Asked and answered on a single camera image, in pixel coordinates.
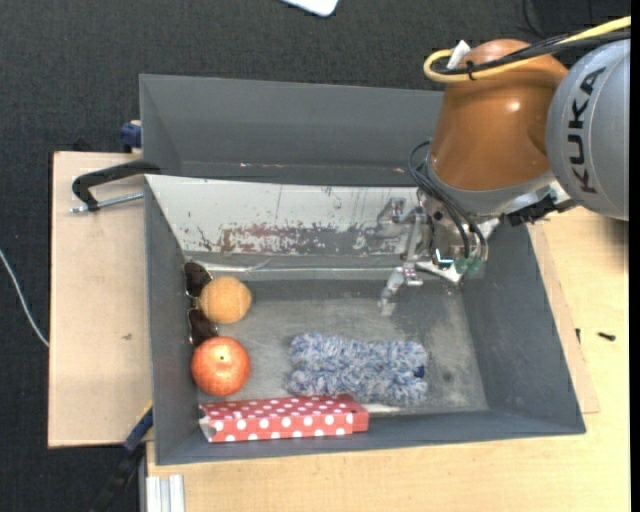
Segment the white cable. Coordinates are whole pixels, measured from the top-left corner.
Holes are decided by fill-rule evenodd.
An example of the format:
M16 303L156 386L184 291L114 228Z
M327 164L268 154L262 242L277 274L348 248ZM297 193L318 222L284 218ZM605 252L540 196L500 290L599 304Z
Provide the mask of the white cable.
M11 277L11 280L13 281L13 286L15 286L16 292L18 293L18 297L20 298L20 302L22 303L22 309L24 309L24 312L27 315L27 318L29 319L29 323L31 324L31 327L33 327L33 330L37 334L38 338L40 338L40 341L42 341L42 343L44 343L48 347L49 342L47 341L47 338L45 338L45 336L42 334L42 331L40 330L35 320L33 319L33 316L31 315L31 311L29 311L29 307L27 306L27 302L24 298L24 294L22 293L22 289L20 288L20 284L18 284L18 279L16 278L16 275L13 272L11 265L9 265L9 262L7 261L7 258L4 255L4 252L2 251L1 247L0 247L0 259L2 260L2 263L4 263L4 266L7 269L7 272L9 273L9 277Z

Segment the fuzzy object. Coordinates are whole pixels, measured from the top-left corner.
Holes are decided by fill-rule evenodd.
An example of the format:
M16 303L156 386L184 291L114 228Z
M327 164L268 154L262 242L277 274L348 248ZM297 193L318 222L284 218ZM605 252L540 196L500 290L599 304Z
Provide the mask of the fuzzy object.
M412 407L424 402L425 348L412 341L363 342L309 333L290 347L294 370L286 387L297 395L348 393L361 403Z

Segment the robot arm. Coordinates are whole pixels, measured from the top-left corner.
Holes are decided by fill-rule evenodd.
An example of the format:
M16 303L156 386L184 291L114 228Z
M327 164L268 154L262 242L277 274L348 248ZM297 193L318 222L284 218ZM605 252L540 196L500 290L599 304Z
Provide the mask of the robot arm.
M503 219L534 222L580 205L628 220L631 45L619 30L630 24L535 45L491 41L441 71L434 62L453 50L427 59L427 77L448 86L433 140L409 157L420 206L394 221L412 236L381 310L393 309L401 286L422 283L416 271L454 284L476 272ZM602 45L570 70L550 55L594 41Z

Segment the apple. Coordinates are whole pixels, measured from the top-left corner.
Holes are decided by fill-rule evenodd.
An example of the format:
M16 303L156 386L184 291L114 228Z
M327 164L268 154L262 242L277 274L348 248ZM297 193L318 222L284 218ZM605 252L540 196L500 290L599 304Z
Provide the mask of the apple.
M191 375L205 393L223 397L236 393L249 380L251 360L233 338L217 336L205 340L191 358Z

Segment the ball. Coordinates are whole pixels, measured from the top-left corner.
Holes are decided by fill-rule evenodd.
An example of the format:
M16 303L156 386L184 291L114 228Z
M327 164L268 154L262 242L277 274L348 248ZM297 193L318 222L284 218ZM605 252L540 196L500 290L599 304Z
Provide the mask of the ball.
M251 292L235 277L218 277L200 295L200 308L211 322L231 324L243 318L251 306Z

